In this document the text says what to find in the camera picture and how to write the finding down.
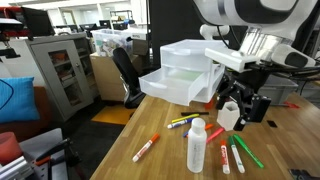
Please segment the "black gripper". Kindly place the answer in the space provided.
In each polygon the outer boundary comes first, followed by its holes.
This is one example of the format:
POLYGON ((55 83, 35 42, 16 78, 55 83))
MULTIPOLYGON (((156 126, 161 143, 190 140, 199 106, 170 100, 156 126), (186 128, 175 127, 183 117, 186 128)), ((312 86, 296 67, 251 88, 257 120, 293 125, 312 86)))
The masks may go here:
MULTIPOLYGON (((261 122, 271 99, 258 94, 258 90, 269 77, 266 72, 225 73, 220 80, 216 92, 218 93, 216 109, 221 110, 228 98, 234 100, 241 109, 242 115, 247 115, 249 122, 261 122)), ((235 131, 242 131, 246 125, 246 118, 239 117, 233 127, 235 131)))

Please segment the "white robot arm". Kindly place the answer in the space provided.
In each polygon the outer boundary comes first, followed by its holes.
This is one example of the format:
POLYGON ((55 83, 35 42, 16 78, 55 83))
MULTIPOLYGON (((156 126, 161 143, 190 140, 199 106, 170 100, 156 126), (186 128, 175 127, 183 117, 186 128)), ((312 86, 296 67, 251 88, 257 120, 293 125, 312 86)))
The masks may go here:
POLYGON ((192 4, 207 25, 247 28, 239 49, 205 50, 207 57, 227 68, 218 85, 216 108, 222 109, 228 99, 237 103, 235 131, 263 119, 271 99, 258 90, 271 74, 290 80, 319 79, 317 61, 301 47, 317 22, 320 0, 192 0, 192 4))

